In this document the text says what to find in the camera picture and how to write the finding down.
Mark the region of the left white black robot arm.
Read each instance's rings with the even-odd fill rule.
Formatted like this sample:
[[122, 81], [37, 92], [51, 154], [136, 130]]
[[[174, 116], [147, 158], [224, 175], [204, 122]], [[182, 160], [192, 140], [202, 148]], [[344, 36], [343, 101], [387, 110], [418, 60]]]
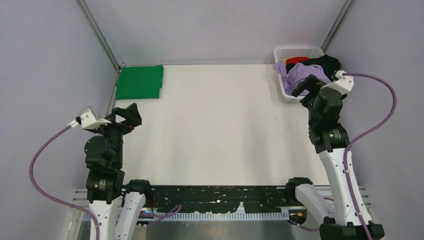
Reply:
[[153, 202], [150, 182], [133, 179], [124, 183], [123, 136], [142, 124], [136, 103], [116, 107], [104, 118], [89, 107], [79, 113], [81, 127], [96, 135], [85, 146], [89, 170], [85, 183], [92, 218], [92, 240], [130, 240], [142, 207]]

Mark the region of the purple t shirt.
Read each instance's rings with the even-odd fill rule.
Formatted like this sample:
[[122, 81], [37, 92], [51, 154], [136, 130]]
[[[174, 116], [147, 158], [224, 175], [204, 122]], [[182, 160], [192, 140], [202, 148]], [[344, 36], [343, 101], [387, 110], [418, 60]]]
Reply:
[[304, 81], [309, 75], [314, 75], [325, 84], [332, 82], [325, 75], [323, 67], [317, 64], [304, 65], [298, 62], [290, 70], [287, 70], [286, 65], [279, 60], [273, 66], [273, 69], [280, 75], [284, 92], [289, 96], [292, 96], [292, 92], [298, 84]]

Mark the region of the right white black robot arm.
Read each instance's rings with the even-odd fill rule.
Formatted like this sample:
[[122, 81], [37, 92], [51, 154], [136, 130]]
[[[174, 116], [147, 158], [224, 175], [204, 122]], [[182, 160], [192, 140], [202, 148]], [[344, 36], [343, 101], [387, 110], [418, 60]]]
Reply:
[[332, 202], [319, 195], [306, 177], [291, 178], [285, 198], [291, 205], [302, 204], [307, 215], [319, 224], [322, 240], [380, 240], [385, 236], [381, 224], [374, 223], [361, 196], [353, 170], [351, 141], [340, 124], [343, 99], [352, 90], [354, 78], [339, 70], [333, 81], [325, 83], [310, 74], [292, 91], [308, 110], [308, 134], [324, 166]]

